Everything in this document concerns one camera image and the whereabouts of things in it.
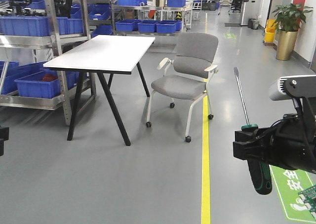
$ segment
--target table top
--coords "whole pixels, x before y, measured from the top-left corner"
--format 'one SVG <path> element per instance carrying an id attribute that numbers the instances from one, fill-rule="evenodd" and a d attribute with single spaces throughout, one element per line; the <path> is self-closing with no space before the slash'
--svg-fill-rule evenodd
<path id="1" fill-rule="evenodd" d="M 44 67 L 130 74 L 154 40 L 153 37 L 98 35 L 45 63 Z"/>

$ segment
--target floor mat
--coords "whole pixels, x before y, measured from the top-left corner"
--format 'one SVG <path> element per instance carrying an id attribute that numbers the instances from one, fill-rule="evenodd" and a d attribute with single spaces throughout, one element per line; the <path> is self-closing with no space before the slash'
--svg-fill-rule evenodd
<path id="1" fill-rule="evenodd" d="M 239 23 L 224 23 L 225 27 L 241 27 Z"/>

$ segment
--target office chair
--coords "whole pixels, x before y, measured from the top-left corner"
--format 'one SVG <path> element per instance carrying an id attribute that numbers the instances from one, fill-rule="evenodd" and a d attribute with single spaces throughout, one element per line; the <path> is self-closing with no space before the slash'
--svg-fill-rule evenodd
<path id="1" fill-rule="evenodd" d="M 162 78 L 152 82 L 152 88 L 148 109 L 146 127 L 152 126 L 150 122 L 150 112 L 152 107 L 153 95 L 158 92 L 160 94 L 171 97 L 170 108 L 174 108 L 174 98 L 192 100 L 189 109 L 187 127 L 185 132 L 185 141 L 191 142 L 189 136 L 189 128 L 191 122 L 192 109 L 199 101 L 208 95 L 209 112 L 208 118 L 213 119 L 211 100 L 208 94 L 208 84 L 214 73 L 217 73 L 217 65 L 212 65 L 218 45 L 217 37 L 200 32 L 183 32 L 178 36 L 176 45 L 176 56 L 174 60 L 164 58 L 158 70 L 165 65 L 164 75 Z M 168 68 L 173 68 L 178 73 L 188 74 L 205 78 L 207 81 L 191 79 L 180 75 L 166 75 Z"/>
<path id="2" fill-rule="evenodd" d="M 230 14 L 230 11 L 239 11 L 241 12 L 241 5 L 242 5 L 242 0 L 233 0 L 231 9 L 228 11 L 228 14 Z"/>
<path id="3" fill-rule="evenodd" d="M 218 15 L 220 15 L 221 11 L 222 11 L 222 6 L 229 6 L 231 8 L 231 5 L 232 5 L 232 0 L 220 0 L 219 3 L 220 3 L 220 8 L 219 8 L 219 12 L 218 12 Z"/>

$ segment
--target yellow trash bin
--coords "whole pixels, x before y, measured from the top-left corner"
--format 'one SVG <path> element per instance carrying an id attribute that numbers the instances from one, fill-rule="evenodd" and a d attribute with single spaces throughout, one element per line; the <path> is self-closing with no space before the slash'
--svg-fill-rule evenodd
<path id="1" fill-rule="evenodd" d="M 275 38 L 276 29 L 275 28 L 266 28 L 265 29 L 265 43 L 272 43 Z"/>
<path id="2" fill-rule="evenodd" d="M 270 19 L 270 20 L 267 20 L 267 25 L 266 25 L 266 28 L 275 28 L 275 19 Z"/>

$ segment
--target green leaves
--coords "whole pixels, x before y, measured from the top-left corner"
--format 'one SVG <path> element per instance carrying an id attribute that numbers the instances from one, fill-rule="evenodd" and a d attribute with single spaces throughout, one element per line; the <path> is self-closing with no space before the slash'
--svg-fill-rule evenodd
<path id="1" fill-rule="evenodd" d="M 272 12 L 276 16 L 274 26 L 276 29 L 286 32 L 298 31 L 301 22 L 306 23 L 305 14 L 312 11 L 312 7 L 302 7 L 302 4 L 277 5 L 276 9 Z"/>

